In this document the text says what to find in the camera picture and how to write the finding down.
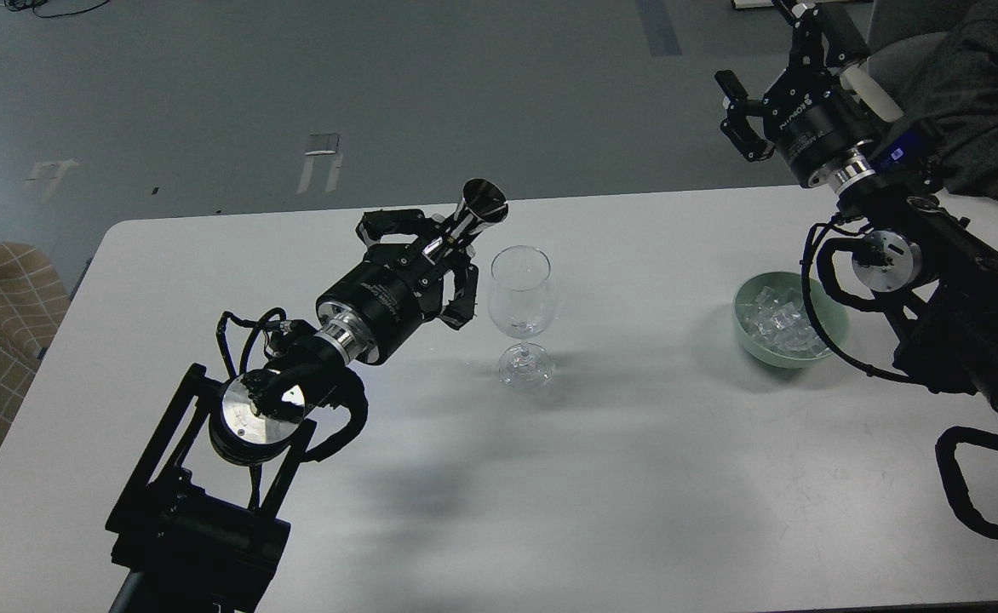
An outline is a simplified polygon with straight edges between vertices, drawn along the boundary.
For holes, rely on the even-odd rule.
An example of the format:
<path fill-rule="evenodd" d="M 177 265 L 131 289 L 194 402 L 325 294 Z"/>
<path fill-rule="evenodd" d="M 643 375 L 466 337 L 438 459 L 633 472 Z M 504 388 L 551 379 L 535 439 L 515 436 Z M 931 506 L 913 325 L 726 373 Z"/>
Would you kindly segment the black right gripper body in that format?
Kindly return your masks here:
<path fill-rule="evenodd" d="M 782 157 L 803 189 L 845 190 L 876 170 L 869 161 L 880 137 L 878 117 L 817 66 L 788 66 L 761 97 L 766 143 L 759 160 Z"/>

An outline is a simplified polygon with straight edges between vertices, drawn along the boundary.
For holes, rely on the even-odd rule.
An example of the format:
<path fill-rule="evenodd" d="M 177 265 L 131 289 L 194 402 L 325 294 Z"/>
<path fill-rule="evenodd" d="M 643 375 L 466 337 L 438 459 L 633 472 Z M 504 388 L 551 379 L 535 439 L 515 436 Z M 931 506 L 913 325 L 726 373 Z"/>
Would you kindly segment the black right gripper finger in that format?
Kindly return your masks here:
<path fill-rule="evenodd" d="M 843 86 L 869 81 L 862 70 L 869 46 L 840 4 L 774 1 L 772 7 L 792 28 L 788 65 L 776 78 L 776 86 L 788 80 L 814 80 L 824 73 L 839 78 Z"/>
<path fill-rule="evenodd" d="M 761 137 L 749 120 L 752 117 L 764 119 L 764 105 L 761 100 L 752 100 L 737 75 L 730 70 L 714 73 L 714 81 L 724 94 L 725 119 L 720 122 L 720 131 L 732 146 L 749 163 L 764 162 L 774 154 L 774 144 Z"/>

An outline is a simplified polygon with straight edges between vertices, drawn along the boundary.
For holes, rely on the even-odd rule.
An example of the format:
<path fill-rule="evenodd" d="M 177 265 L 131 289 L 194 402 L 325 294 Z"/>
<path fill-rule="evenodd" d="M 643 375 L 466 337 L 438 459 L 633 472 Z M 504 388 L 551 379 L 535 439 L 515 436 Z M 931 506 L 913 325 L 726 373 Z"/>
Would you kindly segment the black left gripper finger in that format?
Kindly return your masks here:
<path fill-rule="evenodd" d="M 442 292 L 439 292 L 436 317 L 449 329 L 463 329 L 474 318 L 479 269 L 467 251 L 442 251 L 436 260 L 436 267 L 439 269 L 439 284 L 447 274 L 452 274 L 453 283 L 451 298 L 446 302 L 442 302 Z"/>
<path fill-rule="evenodd" d="M 445 247 L 441 224 L 420 209 L 378 209 L 363 213 L 356 226 L 366 256 L 435 256 Z M 413 237 L 412 242 L 386 243 L 393 234 Z"/>

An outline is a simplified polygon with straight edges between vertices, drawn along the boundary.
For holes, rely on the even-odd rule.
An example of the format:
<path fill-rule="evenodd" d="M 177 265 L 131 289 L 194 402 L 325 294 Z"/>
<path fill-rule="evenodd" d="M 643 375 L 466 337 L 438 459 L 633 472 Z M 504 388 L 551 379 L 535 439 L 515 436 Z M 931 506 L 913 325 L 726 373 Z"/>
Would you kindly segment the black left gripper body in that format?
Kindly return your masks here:
<path fill-rule="evenodd" d="M 344 364 L 384 364 L 418 327 L 439 318 L 444 278 L 457 255 L 451 249 L 425 255 L 422 248 L 421 242 L 373 244 L 317 298 L 319 336 Z"/>

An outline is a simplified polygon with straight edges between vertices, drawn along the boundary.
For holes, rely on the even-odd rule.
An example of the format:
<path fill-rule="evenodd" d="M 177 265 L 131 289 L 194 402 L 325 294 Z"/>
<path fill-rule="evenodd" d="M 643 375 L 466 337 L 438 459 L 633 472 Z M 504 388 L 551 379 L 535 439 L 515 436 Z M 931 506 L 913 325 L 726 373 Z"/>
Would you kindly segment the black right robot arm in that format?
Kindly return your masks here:
<path fill-rule="evenodd" d="M 775 8 L 792 31 L 788 65 L 756 100 L 736 74 L 716 72 L 727 112 L 720 128 L 749 162 L 780 154 L 803 189 L 836 194 L 836 214 L 812 226 L 801 256 L 816 334 L 840 353 L 816 314 L 811 271 L 831 300 L 880 312 L 898 338 L 892 371 L 849 354 L 847 364 L 930 392 L 982 393 L 998 415 L 998 251 L 939 204 L 938 129 L 927 120 L 892 127 L 903 112 L 861 69 L 869 48 L 841 5 Z M 998 524 L 972 504 L 960 444 L 998 451 L 998 434 L 951 427 L 935 445 L 952 513 L 998 540 Z"/>

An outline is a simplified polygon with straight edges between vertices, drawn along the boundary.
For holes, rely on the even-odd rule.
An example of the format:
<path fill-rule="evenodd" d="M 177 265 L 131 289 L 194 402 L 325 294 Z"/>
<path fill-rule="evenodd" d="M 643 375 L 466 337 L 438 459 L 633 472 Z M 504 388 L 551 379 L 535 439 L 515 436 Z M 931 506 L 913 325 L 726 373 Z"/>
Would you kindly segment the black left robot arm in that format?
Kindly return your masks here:
<path fill-rule="evenodd" d="M 254 612 L 291 527 L 278 511 L 305 462 L 362 433 L 365 387 L 351 364 L 379 365 L 422 324 L 471 321 L 472 244 L 508 207 L 463 202 L 448 217 L 367 212 L 366 252 L 316 301 L 318 324 L 276 307 L 249 330 L 225 381 L 187 370 L 106 528 L 129 571 L 113 612 Z"/>

